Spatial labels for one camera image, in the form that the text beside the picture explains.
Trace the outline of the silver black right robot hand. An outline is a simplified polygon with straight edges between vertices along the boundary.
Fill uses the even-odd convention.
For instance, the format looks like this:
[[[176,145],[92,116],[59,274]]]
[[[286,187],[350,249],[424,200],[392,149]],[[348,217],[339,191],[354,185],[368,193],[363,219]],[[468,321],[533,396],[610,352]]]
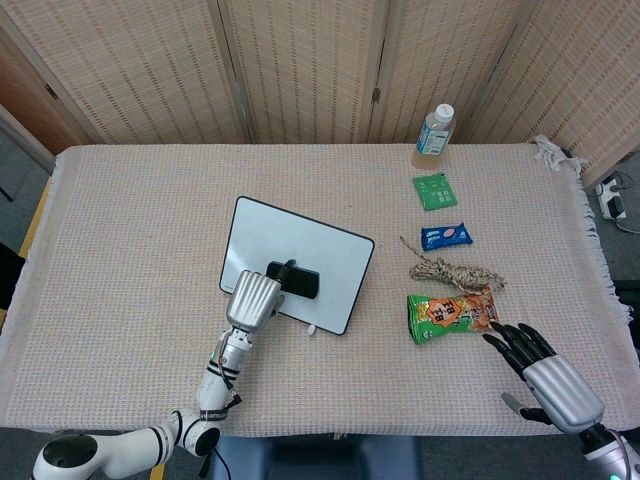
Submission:
[[[504,403],[528,421],[553,425],[568,434],[579,434],[599,424],[605,406],[580,372],[558,354],[531,326],[514,327],[493,321],[497,333],[485,333],[483,339],[502,355],[537,400],[527,407],[508,392]]]

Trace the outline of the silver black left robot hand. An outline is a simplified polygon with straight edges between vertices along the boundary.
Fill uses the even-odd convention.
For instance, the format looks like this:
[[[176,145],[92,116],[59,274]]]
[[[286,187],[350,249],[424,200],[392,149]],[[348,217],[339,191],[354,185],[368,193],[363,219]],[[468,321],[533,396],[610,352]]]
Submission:
[[[288,260],[278,270],[275,278],[249,270],[242,271],[226,310],[230,325],[253,333],[276,315],[285,300],[282,281],[295,265],[294,259]]]

